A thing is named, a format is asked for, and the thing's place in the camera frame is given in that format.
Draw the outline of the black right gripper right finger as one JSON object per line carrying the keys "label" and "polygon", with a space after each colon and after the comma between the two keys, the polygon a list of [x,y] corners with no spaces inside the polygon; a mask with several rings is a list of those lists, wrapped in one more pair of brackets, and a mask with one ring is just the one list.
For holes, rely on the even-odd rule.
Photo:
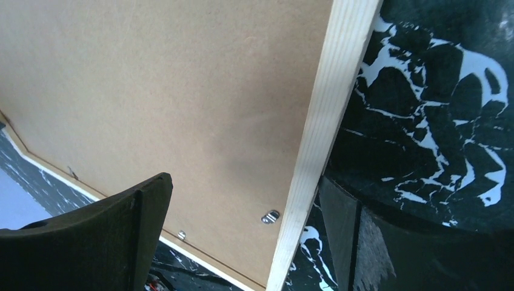
{"label": "black right gripper right finger", "polygon": [[340,290],[512,290],[513,231],[471,232],[358,198],[327,176],[319,202]]}

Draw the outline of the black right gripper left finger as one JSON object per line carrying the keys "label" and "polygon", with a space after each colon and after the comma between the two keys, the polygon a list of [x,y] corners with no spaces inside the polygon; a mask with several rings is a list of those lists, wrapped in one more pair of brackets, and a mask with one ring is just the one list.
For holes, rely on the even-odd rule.
{"label": "black right gripper left finger", "polygon": [[153,176],[18,230],[1,230],[2,290],[143,290],[172,196]]}

